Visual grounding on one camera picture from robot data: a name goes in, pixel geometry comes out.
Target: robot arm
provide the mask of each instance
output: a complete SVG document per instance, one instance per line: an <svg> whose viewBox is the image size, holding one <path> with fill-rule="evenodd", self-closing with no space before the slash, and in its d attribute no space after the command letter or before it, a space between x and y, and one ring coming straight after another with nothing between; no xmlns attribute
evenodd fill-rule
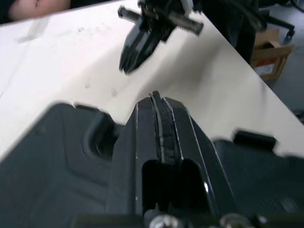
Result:
<svg viewBox="0 0 304 228"><path fill-rule="evenodd" d="M133 72L154 52L160 41L167 41L176 27L198 36L203 23L189 19L188 15L192 9L202 11L201 1L139 0L141 14L121 7L118 15L135 22L135 26L125 40L119 69L126 74ZM248 17L253 28L266 28L266 22L245 3L237 0L224 1Z"/></svg>

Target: person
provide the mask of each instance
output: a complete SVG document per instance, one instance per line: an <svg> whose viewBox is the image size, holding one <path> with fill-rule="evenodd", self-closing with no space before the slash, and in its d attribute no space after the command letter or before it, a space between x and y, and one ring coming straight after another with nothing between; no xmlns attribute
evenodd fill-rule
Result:
<svg viewBox="0 0 304 228"><path fill-rule="evenodd" d="M212 24L235 48L242 58L250 64L256 31L247 17L238 12L224 0L193 0ZM258 12L258 0L241 0L253 11Z"/></svg>
<svg viewBox="0 0 304 228"><path fill-rule="evenodd" d="M104 1L107 0L0 0L0 24L41 17Z"/></svg>

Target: gray floor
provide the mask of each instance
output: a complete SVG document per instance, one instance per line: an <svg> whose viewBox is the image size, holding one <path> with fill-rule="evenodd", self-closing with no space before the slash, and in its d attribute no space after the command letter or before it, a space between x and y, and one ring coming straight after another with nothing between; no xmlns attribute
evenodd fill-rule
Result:
<svg viewBox="0 0 304 228"><path fill-rule="evenodd" d="M290 41L295 49L287 60L277 80L267 82L268 86L292 111L304 110L304 14L295 8L275 5L269 8L271 16L295 25L295 35ZM284 43L287 29L280 28L280 42Z"/></svg>

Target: office chair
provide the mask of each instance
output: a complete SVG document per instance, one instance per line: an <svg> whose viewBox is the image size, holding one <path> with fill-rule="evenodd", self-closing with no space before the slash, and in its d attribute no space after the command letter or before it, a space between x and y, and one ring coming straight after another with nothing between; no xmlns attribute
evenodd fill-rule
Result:
<svg viewBox="0 0 304 228"><path fill-rule="evenodd" d="M265 7L273 6L275 4L284 5L287 2L289 2L289 0L260 0L259 8L265 8ZM268 10L268 9L259 10L259 14L264 18L264 20L267 23L288 29L289 31L286 34L287 39L291 39L294 36L294 34L295 34L294 25L270 16L270 10Z"/></svg>

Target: screw head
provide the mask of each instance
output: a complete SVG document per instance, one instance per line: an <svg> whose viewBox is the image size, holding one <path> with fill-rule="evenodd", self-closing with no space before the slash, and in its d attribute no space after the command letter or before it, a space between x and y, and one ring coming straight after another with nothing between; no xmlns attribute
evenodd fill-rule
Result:
<svg viewBox="0 0 304 228"><path fill-rule="evenodd" d="M171 215L156 216L150 223L149 228L183 228L180 220Z"/></svg>

